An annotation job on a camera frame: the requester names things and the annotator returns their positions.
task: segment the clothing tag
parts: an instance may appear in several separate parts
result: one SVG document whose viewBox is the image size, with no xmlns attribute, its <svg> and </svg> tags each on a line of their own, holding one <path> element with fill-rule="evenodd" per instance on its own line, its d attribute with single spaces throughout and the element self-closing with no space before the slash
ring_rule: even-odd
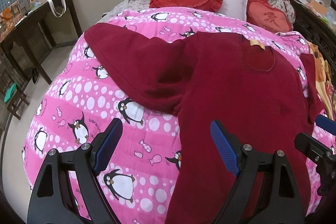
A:
<svg viewBox="0 0 336 224">
<path fill-rule="evenodd" d="M 261 43 L 259 40 L 257 39 L 251 39 L 250 40 L 250 45 L 259 45 L 263 50 L 265 50 L 265 45 L 263 43 Z"/>
</svg>

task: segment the metal screw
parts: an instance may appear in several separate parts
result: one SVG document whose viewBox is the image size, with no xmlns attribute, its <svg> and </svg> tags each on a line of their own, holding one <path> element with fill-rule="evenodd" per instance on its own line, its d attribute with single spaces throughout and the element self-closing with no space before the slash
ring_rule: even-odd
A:
<svg viewBox="0 0 336 224">
<path fill-rule="evenodd" d="M 278 150 L 277 151 L 277 154 L 280 156 L 280 157 L 283 157 L 285 155 L 285 152 L 283 152 L 282 150 Z"/>
<path fill-rule="evenodd" d="M 55 154 L 56 154 L 56 149 L 55 149 L 55 148 L 50 149 L 49 152 L 48 152 L 48 154 L 49 154 L 50 156 L 55 155 Z"/>
<path fill-rule="evenodd" d="M 246 150 L 246 151 L 251 151 L 252 150 L 252 146 L 250 144 L 244 144 L 243 145 L 243 148 Z"/>
<path fill-rule="evenodd" d="M 89 143 L 83 143 L 82 145 L 81 145 L 81 149 L 83 149 L 83 150 L 87 150 L 87 149 L 89 149 L 90 148 L 90 144 Z"/>
</svg>

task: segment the white pillow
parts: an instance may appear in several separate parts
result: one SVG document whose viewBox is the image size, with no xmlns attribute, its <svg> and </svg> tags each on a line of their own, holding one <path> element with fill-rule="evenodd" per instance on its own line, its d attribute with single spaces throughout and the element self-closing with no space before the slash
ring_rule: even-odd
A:
<svg viewBox="0 0 336 224">
<path fill-rule="evenodd" d="M 219 14 L 246 21 L 247 0 L 223 0 Z"/>
</svg>

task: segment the dark red sweater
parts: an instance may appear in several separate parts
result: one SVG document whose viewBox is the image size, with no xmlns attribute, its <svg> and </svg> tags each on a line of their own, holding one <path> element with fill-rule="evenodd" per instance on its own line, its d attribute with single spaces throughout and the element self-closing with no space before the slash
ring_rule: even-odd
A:
<svg viewBox="0 0 336 224">
<path fill-rule="evenodd" d="M 306 99 L 299 73 L 281 54 L 250 46 L 240 34 L 198 32 L 169 44 L 100 23 L 85 32 L 85 39 L 130 98 L 178 116 L 182 161 L 166 223 L 211 223 L 233 185 L 235 178 L 210 136 L 214 119 L 258 151 L 283 150 L 307 210 L 306 157 L 295 149 L 294 138 L 312 133 L 323 108 L 315 89 L 313 56 L 301 59 L 309 83 Z M 257 198 L 253 192 L 249 208 Z"/>
</svg>

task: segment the blue gripper pad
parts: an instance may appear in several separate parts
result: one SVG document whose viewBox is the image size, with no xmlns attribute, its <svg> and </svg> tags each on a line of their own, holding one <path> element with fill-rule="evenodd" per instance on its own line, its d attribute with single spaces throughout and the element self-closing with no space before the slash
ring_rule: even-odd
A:
<svg viewBox="0 0 336 224">
<path fill-rule="evenodd" d="M 318 127 L 323 128 L 325 131 L 328 131 L 330 134 L 336 136 L 336 122 L 333 120 L 330 120 L 324 115 L 318 115 L 315 123 Z"/>
<path fill-rule="evenodd" d="M 237 163 L 237 154 L 215 121 L 211 122 L 210 134 L 224 162 L 226 170 L 233 173 L 235 177 L 238 177 L 240 169 Z"/>
<path fill-rule="evenodd" d="M 116 120 L 117 121 L 113 126 L 110 126 L 112 124 L 111 123 L 106 129 L 105 133 L 108 131 L 106 137 L 96 152 L 95 166 L 93 167 L 93 172 L 97 175 L 99 175 L 100 172 L 106 169 L 123 133 L 122 121 L 120 119 Z"/>
</svg>

